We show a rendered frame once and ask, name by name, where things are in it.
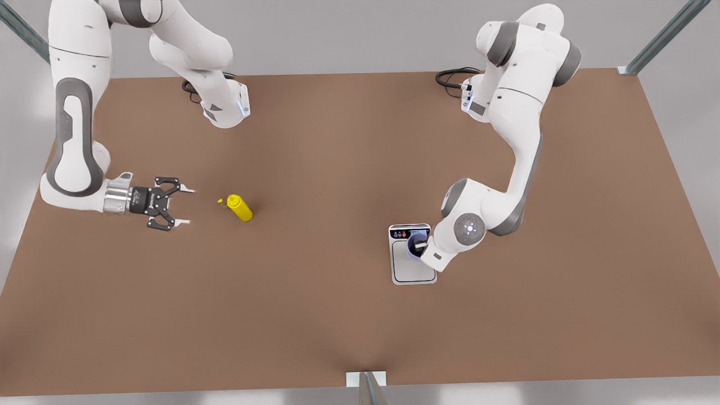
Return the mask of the dark blue cup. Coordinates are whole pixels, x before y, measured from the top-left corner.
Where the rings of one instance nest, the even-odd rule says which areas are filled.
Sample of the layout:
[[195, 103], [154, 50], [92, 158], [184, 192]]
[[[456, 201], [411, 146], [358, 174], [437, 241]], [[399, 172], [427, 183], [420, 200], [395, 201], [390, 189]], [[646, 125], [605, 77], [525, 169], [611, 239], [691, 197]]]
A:
[[425, 249], [416, 249], [416, 242], [429, 242], [427, 232], [416, 232], [407, 239], [407, 256], [411, 260], [420, 261]]

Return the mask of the yellow sauce bottle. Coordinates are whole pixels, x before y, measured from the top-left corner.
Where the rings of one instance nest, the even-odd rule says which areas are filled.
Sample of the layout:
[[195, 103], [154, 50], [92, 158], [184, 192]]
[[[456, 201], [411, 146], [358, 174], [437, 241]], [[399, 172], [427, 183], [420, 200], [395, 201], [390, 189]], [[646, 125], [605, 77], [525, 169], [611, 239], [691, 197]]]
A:
[[239, 195], [228, 195], [226, 199], [219, 199], [218, 203], [231, 210], [242, 222], [249, 222], [254, 217], [254, 213]]

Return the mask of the white digital kitchen scale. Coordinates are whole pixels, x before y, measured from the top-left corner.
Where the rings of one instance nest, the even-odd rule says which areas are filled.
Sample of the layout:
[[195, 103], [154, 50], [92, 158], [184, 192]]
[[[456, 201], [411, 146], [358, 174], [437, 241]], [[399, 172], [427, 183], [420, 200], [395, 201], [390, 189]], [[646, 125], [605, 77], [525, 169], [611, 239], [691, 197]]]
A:
[[417, 234], [420, 240], [425, 241], [430, 234], [430, 225], [395, 224], [388, 228], [391, 279], [396, 285], [422, 285], [437, 281], [435, 270], [407, 251], [407, 241]]

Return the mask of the silver frame post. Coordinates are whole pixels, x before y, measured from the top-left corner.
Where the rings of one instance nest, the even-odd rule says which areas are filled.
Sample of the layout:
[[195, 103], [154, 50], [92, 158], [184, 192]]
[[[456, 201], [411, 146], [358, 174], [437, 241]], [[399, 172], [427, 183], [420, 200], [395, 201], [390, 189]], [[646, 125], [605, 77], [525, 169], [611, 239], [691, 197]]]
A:
[[712, 0], [687, 0], [627, 66], [617, 66], [619, 76], [637, 76]]
[[347, 372], [345, 386], [358, 388], [358, 405], [389, 405], [383, 387], [385, 371]]
[[47, 64], [51, 64], [49, 45], [5, 0], [0, 0], [0, 21], [10, 28], [29, 48]]

